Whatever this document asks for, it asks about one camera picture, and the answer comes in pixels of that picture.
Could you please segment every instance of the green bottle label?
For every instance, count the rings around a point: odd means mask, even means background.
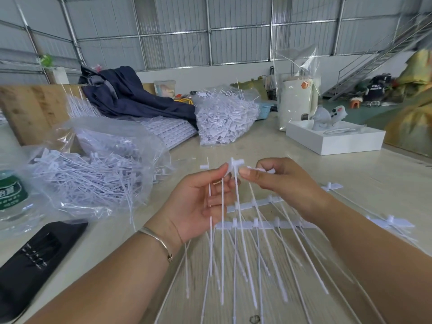
[[[0,210],[12,207],[28,197],[23,183],[15,175],[0,179]]]

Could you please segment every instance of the white box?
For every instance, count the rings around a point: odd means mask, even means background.
[[[385,131],[364,127],[361,132],[324,134],[314,131],[314,120],[292,121],[286,125],[286,136],[304,145],[319,155],[380,150]],[[361,125],[340,121],[331,130],[337,128],[359,128]]]

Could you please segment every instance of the forearm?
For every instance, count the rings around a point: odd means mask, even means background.
[[[168,266],[160,243],[135,233],[27,323],[138,323]]]
[[[368,292],[389,323],[432,318],[432,258],[329,198],[315,224]]]

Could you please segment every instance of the corrugated metal wall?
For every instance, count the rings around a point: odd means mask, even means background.
[[[57,65],[77,69],[79,49],[61,0],[16,1],[44,53]],[[416,13],[432,11],[430,0],[345,0],[341,11],[342,1],[66,0],[66,8],[89,66],[130,65],[136,71],[269,61],[271,49],[311,44],[323,56],[376,52]],[[35,62],[14,0],[2,0],[0,35],[0,59]],[[1,69],[36,72],[2,74],[12,81],[22,75],[44,80],[35,67]]]

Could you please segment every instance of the orange stool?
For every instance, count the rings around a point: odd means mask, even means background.
[[[351,109],[354,109],[354,108],[359,109],[359,108],[360,108],[360,100],[358,100],[358,99],[351,100],[351,101],[349,102],[349,107],[350,107]]]

